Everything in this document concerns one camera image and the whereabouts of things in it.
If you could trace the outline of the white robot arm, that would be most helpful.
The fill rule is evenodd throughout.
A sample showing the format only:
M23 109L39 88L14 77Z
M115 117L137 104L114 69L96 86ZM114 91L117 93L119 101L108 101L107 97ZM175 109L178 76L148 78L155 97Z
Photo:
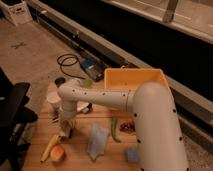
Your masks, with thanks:
M141 171L189 171L182 132L171 92L147 82L135 90L83 88L72 79L59 87L61 114L73 118L77 102L84 101L132 114Z

